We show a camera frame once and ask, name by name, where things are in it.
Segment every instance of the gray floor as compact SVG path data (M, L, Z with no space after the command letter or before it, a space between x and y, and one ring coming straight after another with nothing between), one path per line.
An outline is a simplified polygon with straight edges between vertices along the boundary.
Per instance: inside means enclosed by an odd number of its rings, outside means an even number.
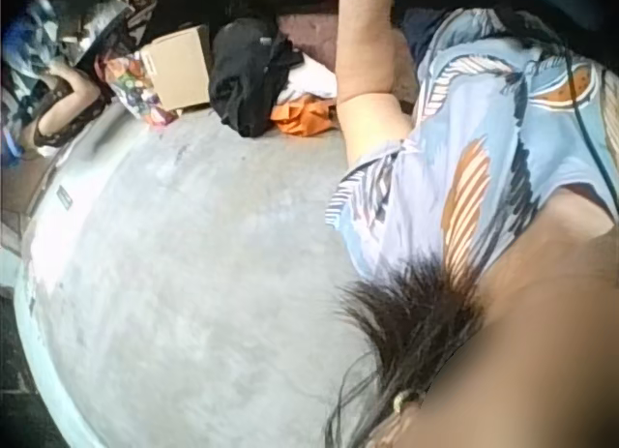
M96 198L71 184L95 164L67 161L28 234L29 314L61 383L109 447L320 446L364 349L337 315L355 276L323 223L339 134L242 139L208 110L144 134ZM69 254L42 251L52 232Z

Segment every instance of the cardboard box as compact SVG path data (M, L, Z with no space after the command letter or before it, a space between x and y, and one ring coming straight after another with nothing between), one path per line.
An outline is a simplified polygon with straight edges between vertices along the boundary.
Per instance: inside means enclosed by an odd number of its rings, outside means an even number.
M141 54L164 109L209 103L212 57L205 25L155 39Z

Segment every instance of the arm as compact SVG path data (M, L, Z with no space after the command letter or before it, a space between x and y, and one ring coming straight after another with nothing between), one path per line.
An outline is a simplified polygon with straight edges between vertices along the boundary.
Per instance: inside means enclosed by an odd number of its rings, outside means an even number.
M73 92L52 106L39 121L39 132L52 135L69 125L84 109L101 94L99 87L75 69L61 63L53 63L51 75L58 75L69 82Z
M339 0L338 117L348 162L412 130L391 94L395 72L392 0Z

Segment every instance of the orange cloth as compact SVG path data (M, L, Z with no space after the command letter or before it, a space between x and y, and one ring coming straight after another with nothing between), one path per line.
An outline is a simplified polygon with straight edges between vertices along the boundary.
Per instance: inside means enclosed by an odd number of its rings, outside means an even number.
M329 106L334 104L333 100L320 100L312 95L304 95L293 102L276 105L271 111L271 120L285 134L320 134L334 127L329 117Z

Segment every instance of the blue clothing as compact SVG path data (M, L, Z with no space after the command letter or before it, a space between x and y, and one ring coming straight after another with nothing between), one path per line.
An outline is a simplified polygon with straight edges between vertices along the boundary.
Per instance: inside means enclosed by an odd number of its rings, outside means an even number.
M454 275L487 268L562 187L578 186L619 222L576 122L565 57L492 38L505 31L493 10L449 15L419 66L413 132L363 156L339 184L327 222L363 277L431 255ZM572 71L578 110L617 190L619 79L577 55Z

